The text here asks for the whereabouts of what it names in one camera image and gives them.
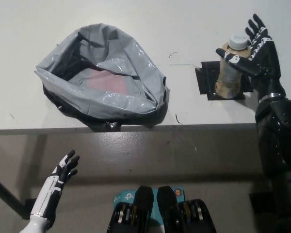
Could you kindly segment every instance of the silver joint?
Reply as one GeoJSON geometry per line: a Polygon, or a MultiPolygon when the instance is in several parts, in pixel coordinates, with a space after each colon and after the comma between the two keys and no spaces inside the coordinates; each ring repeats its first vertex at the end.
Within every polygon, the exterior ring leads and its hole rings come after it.
{"type": "Polygon", "coordinates": [[[270,99],[270,98],[273,98],[273,97],[280,97],[282,96],[282,94],[280,93],[271,93],[269,95],[266,95],[266,96],[263,96],[260,100],[259,100],[259,103],[261,103],[263,100],[267,100],[267,99],[270,99]]]}

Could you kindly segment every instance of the white table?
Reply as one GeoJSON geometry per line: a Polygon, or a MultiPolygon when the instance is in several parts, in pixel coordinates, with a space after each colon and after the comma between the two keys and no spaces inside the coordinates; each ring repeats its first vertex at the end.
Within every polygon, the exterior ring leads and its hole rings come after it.
{"type": "Polygon", "coordinates": [[[72,31],[100,22],[133,36],[167,76],[168,112],[151,130],[252,127],[255,96],[248,94],[247,106],[208,101],[199,94],[194,66],[219,60],[215,49],[233,32],[244,32],[253,13],[276,42],[281,82],[291,98],[291,0],[0,1],[0,134],[90,132],[50,103],[33,71],[72,31]]]}

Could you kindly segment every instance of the table leg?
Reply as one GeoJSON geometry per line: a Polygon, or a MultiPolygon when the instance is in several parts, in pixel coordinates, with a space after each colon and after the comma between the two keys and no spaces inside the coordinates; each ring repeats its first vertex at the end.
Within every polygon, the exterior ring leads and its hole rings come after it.
{"type": "Polygon", "coordinates": [[[26,200],[26,204],[22,204],[9,190],[7,190],[0,183],[0,198],[3,200],[8,206],[10,206],[18,215],[20,215],[23,219],[29,219],[30,212],[32,209],[32,201],[26,200]]]}

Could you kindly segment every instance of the white robotic hand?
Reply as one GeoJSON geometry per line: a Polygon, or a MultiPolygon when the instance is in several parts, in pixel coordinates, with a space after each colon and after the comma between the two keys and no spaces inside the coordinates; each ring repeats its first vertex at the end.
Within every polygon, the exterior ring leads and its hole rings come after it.
{"type": "Polygon", "coordinates": [[[65,183],[78,171],[72,170],[78,165],[79,156],[74,150],[67,154],[46,179],[32,208],[29,224],[21,233],[45,233],[54,224],[56,208],[65,183]]]}

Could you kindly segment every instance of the black robotic arm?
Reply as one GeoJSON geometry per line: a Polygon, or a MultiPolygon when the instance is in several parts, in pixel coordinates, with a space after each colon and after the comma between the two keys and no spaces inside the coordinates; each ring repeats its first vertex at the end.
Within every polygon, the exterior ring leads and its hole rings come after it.
{"type": "Polygon", "coordinates": [[[257,15],[245,31],[250,37],[249,59],[216,52],[236,70],[251,77],[258,92],[256,122],[264,174],[271,180],[279,223],[276,232],[291,233],[291,100],[280,84],[280,65],[275,43],[257,15]]]}

